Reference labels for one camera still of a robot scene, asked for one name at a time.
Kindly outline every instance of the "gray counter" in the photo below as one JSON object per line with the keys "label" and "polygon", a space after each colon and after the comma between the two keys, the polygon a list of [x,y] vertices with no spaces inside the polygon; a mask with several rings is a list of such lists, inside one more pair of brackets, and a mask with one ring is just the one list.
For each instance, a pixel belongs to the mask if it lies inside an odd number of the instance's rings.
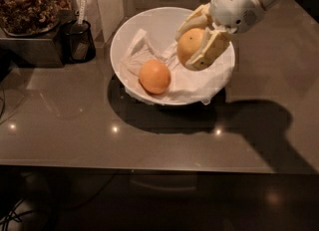
{"label": "gray counter", "polygon": [[89,63],[13,70],[2,83],[0,164],[316,173],[319,25],[285,1],[234,45],[231,81],[209,106],[130,98],[110,43]]}

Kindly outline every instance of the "white plate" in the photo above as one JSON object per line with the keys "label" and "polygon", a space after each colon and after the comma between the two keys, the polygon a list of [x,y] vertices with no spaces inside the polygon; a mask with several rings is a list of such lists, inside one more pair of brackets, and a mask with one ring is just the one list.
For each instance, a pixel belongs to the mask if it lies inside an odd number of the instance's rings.
{"label": "white plate", "polygon": [[184,89],[185,96],[182,100],[166,99],[159,96],[153,97],[145,91],[129,88],[128,78],[123,73],[120,73],[121,59],[139,29],[147,31],[152,37],[154,48],[159,52],[163,52],[174,42],[176,30],[191,12],[191,10],[175,7],[148,10],[129,19],[117,31],[111,45],[111,63],[117,77],[126,87],[129,95],[147,104],[167,106],[183,106],[196,102],[208,104],[210,99],[227,84],[235,65],[235,53],[231,43],[228,49],[208,69],[202,72],[186,71],[186,73],[192,73],[191,75],[198,76],[198,73],[200,73],[201,76],[209,78],[209,86],[206,86],[205,96],[202,93],[199,95],[194,92],[188,93],[187,89]]}

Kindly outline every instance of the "black cup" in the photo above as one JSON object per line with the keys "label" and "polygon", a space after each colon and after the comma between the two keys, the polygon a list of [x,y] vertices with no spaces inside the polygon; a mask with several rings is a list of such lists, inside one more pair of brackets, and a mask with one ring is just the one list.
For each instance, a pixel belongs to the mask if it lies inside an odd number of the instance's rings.
{"label": "black cup", "polygon": [[82,30],[74,32],[76,20],[69,21],[61,26],[63,59],[65,63],[87,62],[95,58],[96,48],[91,34],[91,24],[83,21]]}

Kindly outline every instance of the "robotic hand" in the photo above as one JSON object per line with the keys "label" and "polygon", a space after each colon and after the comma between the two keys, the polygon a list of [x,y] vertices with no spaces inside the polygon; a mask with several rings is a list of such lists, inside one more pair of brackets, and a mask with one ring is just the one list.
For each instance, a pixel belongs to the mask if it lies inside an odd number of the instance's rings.
{"label": "robotic hand", "polygon": [[211,0],[199,6],[178,28],[175,39],[191,28],[205,28],[198,51],[186,62],[190,70],[209,67],[229,46],[232,34],[248,31],[282,0]]}

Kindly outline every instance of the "white napkin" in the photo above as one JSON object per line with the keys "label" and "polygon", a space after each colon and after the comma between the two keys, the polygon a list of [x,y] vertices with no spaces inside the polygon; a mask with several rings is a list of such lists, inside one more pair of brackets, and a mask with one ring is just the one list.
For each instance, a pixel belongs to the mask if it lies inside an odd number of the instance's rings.
{"label": "white napkin", "polygon": [[[133,98],[147,104],[187,105],[202,102],[205,105],[228,82],[234,67],[232,45],[207,69],[190,71],[176,56],[176,41],[160,53],[152,44],[152,38],[145,30],[138,30],[121,59],[120,73],[126,80],[126,92]],[[170,70],[171,83],[161,95],[151,95],[139,82],[142,64],[150,59],[161,60]]]}

